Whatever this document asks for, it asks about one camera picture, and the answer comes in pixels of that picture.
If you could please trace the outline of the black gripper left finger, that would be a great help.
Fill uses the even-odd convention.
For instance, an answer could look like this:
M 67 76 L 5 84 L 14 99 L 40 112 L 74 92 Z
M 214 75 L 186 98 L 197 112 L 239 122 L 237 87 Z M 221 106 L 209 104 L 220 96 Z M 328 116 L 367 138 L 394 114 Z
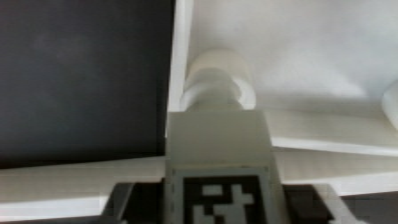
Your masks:
M 117 183 L 102 208 L 102 224 L 161 224 L 163 185 Z

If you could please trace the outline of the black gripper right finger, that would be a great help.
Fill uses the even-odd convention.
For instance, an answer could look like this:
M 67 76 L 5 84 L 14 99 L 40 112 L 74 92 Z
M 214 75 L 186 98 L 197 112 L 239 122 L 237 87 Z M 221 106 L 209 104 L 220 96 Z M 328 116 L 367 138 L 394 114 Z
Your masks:
M 367 224 L 326 184 L 284 186 L 291 224 Z

